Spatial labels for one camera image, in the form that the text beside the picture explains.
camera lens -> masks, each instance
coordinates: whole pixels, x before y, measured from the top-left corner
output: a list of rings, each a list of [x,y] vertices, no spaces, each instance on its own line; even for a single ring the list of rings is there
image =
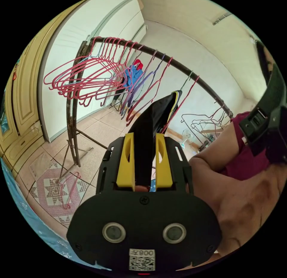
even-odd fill
[[[167,243],[176,244],[184,240],[186,229],[182,224],[172,223],[163,231],[163,238]]]
[[[122,225],[111,222],[103,227],[103,236],[111,243],[120,243],[125,239],[126,231]]]

black cloth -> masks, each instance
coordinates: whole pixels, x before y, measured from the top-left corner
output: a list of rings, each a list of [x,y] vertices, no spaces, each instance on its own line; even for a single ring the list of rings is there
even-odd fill
[[[118,89],[116,91],[115,96],[114,96],[114,100],[116,101],[119,98],[119,96],[121,95],[121,93],[123,93],[124,91],[125,91],[125,89]]]
[[[168,118],[178,108],[182,91],[177,91],[152,103],[134,122],[135,184],[150,186],[152,162],[155,157],[155,135],[160,133]]]

ceiling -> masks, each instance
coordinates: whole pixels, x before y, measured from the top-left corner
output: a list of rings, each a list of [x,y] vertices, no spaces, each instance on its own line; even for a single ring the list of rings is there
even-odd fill
[[[258,37],[242,21],[230,15],[213,25],[228,10],[209,0],[140,1],[145,20],[174,28],[202,44],[225,65],[246,98],[260,100],[266,82],[252,39]]]

white fan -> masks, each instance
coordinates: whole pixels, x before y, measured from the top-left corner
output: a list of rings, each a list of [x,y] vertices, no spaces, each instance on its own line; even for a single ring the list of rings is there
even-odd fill
[[[187,140],[190,140],[191,138],[193,138],[194,135],[191,133],[189,128],[186,128],[183,132],[182,132],[182,141],[180,142],[181,147],[184,149],[185,146],[185,142]]]

floor mat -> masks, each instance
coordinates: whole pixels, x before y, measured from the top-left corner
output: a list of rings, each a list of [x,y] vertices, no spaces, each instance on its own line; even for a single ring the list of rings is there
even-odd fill
[[[89,184],[71,173],[67,175],[67,179],[58,183],[56,180],[60,177],[61,165],[55,160],[52,163],[33,184],[30,194],[52,217],[68,227]]]

